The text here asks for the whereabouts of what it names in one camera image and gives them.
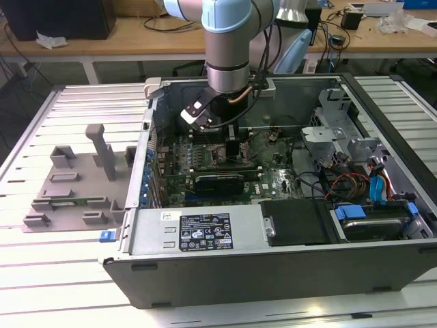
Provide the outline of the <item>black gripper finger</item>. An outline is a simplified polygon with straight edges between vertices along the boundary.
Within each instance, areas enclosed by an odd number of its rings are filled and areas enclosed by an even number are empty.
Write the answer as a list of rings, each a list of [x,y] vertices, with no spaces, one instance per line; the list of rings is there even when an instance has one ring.
[[[225,154],[228,161],[235,160],[239,152],[238,134],[233,126],[226,126],[225,132]]]

